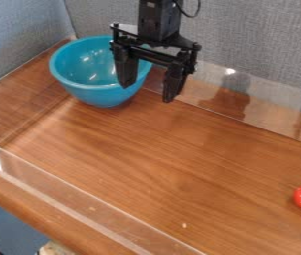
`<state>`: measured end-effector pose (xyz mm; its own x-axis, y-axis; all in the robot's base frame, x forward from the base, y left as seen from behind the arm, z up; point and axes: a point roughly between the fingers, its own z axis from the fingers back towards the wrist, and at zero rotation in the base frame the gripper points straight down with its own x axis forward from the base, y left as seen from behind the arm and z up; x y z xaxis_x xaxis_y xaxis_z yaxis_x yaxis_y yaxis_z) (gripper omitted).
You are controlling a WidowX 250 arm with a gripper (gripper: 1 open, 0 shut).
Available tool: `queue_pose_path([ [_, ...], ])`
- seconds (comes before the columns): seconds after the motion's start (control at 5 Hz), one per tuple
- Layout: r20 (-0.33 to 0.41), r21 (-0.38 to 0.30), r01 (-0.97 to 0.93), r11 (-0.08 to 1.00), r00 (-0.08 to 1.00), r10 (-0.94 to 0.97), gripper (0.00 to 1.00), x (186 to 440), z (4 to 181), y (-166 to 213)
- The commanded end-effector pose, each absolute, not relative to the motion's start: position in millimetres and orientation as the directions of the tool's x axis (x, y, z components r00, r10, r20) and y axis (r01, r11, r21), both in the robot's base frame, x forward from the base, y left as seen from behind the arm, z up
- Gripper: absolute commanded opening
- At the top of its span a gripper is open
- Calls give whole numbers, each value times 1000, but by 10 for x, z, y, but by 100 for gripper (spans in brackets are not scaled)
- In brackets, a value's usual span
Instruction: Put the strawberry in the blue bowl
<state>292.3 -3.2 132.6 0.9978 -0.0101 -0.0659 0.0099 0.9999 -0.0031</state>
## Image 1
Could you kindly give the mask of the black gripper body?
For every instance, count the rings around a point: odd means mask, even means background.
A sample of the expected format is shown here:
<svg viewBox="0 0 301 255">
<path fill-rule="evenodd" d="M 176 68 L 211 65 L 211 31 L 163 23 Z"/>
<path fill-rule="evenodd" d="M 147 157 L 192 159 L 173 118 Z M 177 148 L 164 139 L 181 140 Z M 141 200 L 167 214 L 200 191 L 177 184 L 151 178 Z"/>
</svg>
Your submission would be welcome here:
<svg viewBox="0 0 301 255">
<path fill-rule="evenodd" d="M 188 74 L 193 72 L 196 55 L 201 46 L 180 35 L 181 17 L 195 18 L 200 11 L 188 14 L 183 9 L 183 0 L 138 0 L 137 23 L 134 25 L 113 22 L 112 44 L 130 48 L 137 59 L 169 66 L 181 62 Z"/>
</svg>

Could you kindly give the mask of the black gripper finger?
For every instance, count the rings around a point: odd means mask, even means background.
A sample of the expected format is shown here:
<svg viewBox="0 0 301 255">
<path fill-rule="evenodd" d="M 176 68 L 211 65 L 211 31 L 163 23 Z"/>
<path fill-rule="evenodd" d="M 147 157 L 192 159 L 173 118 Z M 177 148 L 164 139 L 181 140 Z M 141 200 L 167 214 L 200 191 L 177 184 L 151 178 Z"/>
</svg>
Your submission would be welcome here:
<svg viewBox="0 0 301 255">
<path fill-rule="evenodd" d="M 132 55 L 129 47 L 116 43 L 112 44 L 112 53 L 118 84 L 126 88 L 136 81 L 138 59 Z"/>
<path fill-rule="evenodd" d="M 181 62 L 172 62 L 164 72 L 161 99 L 169 103 L 180 93 L 187 78 L 187 71 Z"/>
</svg>

